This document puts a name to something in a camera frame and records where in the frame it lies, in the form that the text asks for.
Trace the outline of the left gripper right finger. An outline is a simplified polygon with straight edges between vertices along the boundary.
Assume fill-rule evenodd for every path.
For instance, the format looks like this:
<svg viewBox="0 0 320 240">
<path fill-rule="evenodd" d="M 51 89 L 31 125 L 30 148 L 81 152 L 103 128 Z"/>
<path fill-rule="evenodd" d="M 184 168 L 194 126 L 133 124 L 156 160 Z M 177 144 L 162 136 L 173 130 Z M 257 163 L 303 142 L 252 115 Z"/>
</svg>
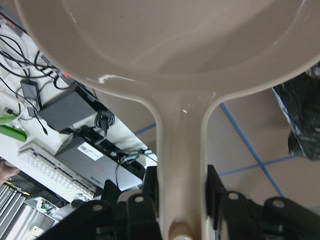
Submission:
<svg viewBox="0 0 320 240">
<path fill-rule="evenodd" d="M 320 216 L 293 200 L 275 196 L 262 205 L 227 190 L 207 167 L 206 212 L 220 240 L 318 240 Z"/>
</svg>

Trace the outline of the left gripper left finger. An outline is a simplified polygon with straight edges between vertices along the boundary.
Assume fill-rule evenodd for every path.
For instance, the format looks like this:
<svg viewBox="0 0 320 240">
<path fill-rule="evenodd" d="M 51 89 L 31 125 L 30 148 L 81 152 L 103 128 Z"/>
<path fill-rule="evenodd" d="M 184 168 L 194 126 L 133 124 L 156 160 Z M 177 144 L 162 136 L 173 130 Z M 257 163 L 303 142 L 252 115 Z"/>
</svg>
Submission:
<svg viewBox="0 0 320 240">
<path fill-rule="evenodd" d="M 102 198 L 81 203 L 71 214 L 43 233 L 41 240 L 160 240 L 157 167 L 146 169 L 141 193 L 127 201 L 110 202 L 116 186 L 107 182 Z"/>
</svg>

